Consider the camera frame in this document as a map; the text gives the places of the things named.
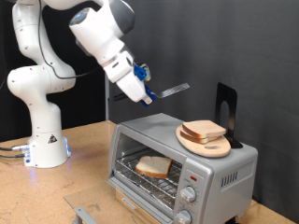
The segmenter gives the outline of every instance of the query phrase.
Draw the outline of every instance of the wooden table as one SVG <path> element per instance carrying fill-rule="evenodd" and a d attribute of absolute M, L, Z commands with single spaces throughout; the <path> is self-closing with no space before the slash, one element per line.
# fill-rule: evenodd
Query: wooden table
<path fill-rule="evenodd" d="M 68 137 L 72 156 L 59 167 L 30 168 L 23 165 L 22 159 L 0 158 L 0 224 L 71 224 L 75 212 L 64 196 L 87 193 L 106 184 L 114 127 L 113 122 L 103 121 L 63 130 L 64 136 Z M 0 147 L 25 144 L 26 140 L 0 143 Z M 113 199 L 114 191 L 107 189 L 106 196 Z M 111 202 L 110 206 L 101 205 L 102 202 L 90 206 L 91 211 L 102 211 L 105 220 L 101 223 L 142 223 L 117 201 Z M 238 221 L 242 224 L 294 224 L 254 201 L 245 216 Z"/>

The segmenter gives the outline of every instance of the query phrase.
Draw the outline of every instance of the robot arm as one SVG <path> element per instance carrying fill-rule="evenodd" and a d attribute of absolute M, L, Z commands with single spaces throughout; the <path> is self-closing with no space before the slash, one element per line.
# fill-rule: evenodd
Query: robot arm
<path fill-rule="evenodd" d="M 80 45 L 104 68 L 112 83 L 116 82 L 132 101 L 149 105 L 154 98 L 144 85 L 146 75 L 135 75 L 134 58 L 120 41 L 133 29 L 134 23 L 135 13 L 126 3 L 104 0 L 97 12 L 92 8 L 81 10 L 70 22 L 70 29 Z"/>
<path fill-rule="evenodd" d="M 30 111 L 32 136 L 28 140 L 29 151 L 24 158 L 26 166 L 49 168 L 64 163 L 68 156 L 62 135 L 60 108 L 48 102 L 47 94 L 66 91 L 76 80 L 59 79 L 41 54 L 60 77 L 73 77 L 75 71 L 53 51 L 43 21 L 39 24 L 38 0 L 19 0 L 13 7 L 13 25 L 21 53 L 37 65 L 12 70 L 7 78 L 10 91 L 21 98 Z"/>

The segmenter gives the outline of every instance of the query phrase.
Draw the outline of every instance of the logo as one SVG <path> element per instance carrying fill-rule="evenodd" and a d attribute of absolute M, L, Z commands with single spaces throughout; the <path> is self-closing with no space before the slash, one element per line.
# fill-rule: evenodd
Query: logo
<path fill-rule="evenodd" d="M 48 144 L 50 143 L 54 143 L 54 142 L 57 142 L 57 139 L 55 138 L 54 134 L 50 137 L 50 140 L 48 142 Z"/>

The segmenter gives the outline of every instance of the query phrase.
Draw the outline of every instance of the black plate holder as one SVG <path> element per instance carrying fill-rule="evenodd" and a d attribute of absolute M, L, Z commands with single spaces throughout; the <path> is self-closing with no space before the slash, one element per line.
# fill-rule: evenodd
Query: black plate holder
<path fill-rule="evenodd" d="M 234 139 L 236 100 L 236 91 L 219 82 L 217 88 L 215 123 L 219 125 L 221 123 L 221 104 L 225 101 L 229 107 L 229 121 L 228 130 L 224 136 L 230 142 L 232 148 L 242 148 L 242 144 Z"/>

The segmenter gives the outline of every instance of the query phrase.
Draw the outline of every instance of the power cord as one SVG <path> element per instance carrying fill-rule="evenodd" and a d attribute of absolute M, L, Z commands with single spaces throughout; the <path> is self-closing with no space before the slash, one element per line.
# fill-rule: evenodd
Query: power cord
<path fill-rule="evenodd" d="M 0 150 L 2 150 L 2 151 L 12 151 L 12 148 L 9 148 L 9 147 L 0 147 Z"/>
<path fill-rule="evenodd" d="M 3 29 L 3 20 L 1 19 L 1 29 Z M 2 47 L 2 54 L 3 54 L 3 60 L 4 60 L 4 70 L 5 70 L 5 75 L 7 74 L 7 63 L 6 63 L 6 58 L 5 58 L 5 53 L 4 53 L 4 45 L 3 45 L 3 41 L 4 41 L 4 38 L 3 38 L 3 32 L 1 32 L 1 47 Z M 4 83 L 6 82 L 7 78 L 5 77 L 3 79 L 3 82 L 0 86 L 0 90 L 2 89 Z"/>
<path fill-rule="evenodd" d="M 0 155 L 0 157 L 3 157 L 3 158 L 24 158 L 25 155 L 24 154 L 19 154 L 19 155 L 16 155 L 16 156 L 3 156 L 3 155 Z"/>
<path fill-rule="evenodd" d="M 39 43 L 39 48 L 40 48 L 40 51 L 41 51 L 41 55 L 43 56 L 43 59 L 45 61 L 45 63 L 50 66 L 54 72 L 54 75 L 59 78 L 59 79 L 71 79 L 71 78 L 77 78 L 77 77 L 85 77 L 87 75 L 90 75 L 92 74 L 93 72 L 95 72 L 96 70 L 100 69 L 101 67 L 97 67 L 95 68 L 94 70 L 92 70 L 91 72 L 88 72 L 88 73 L 85 73 L 85 74 L 82 74 L 82 75 L 77 75 L 75 77 L 59 77 L 55 71 L 55 68 L 49 64 L 46 59 L 45 59 L 45 55 L 44 55 L 44 52 L 43 52 L 43 49 L 41 47 L 41 41 L 40 41 L 40 21 L 41 21 L 41 15 L 42 15 L 42 9 L 41 9 L 41 1 L 39 0 L 39 19 L 38 19 L 38 43 Z"/>

